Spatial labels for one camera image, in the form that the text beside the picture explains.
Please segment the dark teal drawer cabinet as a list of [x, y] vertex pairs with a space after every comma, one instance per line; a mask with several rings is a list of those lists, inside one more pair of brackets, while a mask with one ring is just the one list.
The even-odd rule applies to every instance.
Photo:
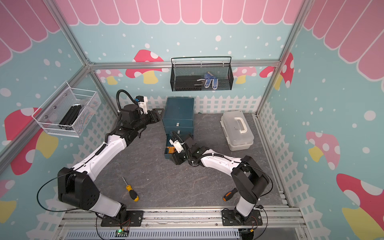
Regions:
[[178, 135], [194, 134], [194, 98], [167, 98], [163, 125], [166, 135], [172, 132]]

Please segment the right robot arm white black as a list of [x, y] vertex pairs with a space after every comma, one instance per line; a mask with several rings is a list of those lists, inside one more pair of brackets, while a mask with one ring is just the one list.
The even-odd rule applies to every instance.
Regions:
[[171, 132], [170, 144], [175, 148], [171, 160], [180, 165], [187, 162], [192, 167], [215, 169], [232, 177], [238, 193], [239, 202], [234, 209], [234, 215], [240, 222], [245, 222], [253, 212], [254, 207], [269, 184], [270, 176], [265, 173], [256, 161], [250, 157], [234, 158], [220, 154], [212, 149], [200, 147], [192, 135], [180, 136]]

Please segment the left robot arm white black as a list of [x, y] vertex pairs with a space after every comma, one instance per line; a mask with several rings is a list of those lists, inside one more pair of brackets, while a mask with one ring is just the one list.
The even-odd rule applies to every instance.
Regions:
[[60, 202], [73, 210], [87, 210], [118, 221], [127, 217], [126, 205], [102, 195], [94, 181], [117, 154], [141, 137], [148, 125], [161, 120], [156, 109], [148, 109], [147, 97], [130, 98], [132, 103], [123, 107], [119, 101], [121, 93], [129, 94], [125, 90], [117, 92], [117, 124], [106, 134], [103, 144], [72, 168], [62, 168], [56, 177]]

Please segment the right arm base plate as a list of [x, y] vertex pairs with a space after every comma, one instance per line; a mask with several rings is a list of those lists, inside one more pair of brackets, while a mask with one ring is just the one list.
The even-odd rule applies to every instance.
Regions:
[[263, 225], [261, 213], [259, 210], [252, 210], [251, 213], [244, 217], [235, 210], [223, 209], [221, 210], [223, 226], [254, 226], [259, 227]]

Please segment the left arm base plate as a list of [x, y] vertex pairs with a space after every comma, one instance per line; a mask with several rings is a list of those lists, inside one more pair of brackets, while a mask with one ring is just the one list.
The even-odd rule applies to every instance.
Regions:
[[102, 227], [140, 227], [144, 211], [126, 211], [122, 219], [118, 217], [109, 217], [104, 216], [102, 218], [101, 226]]

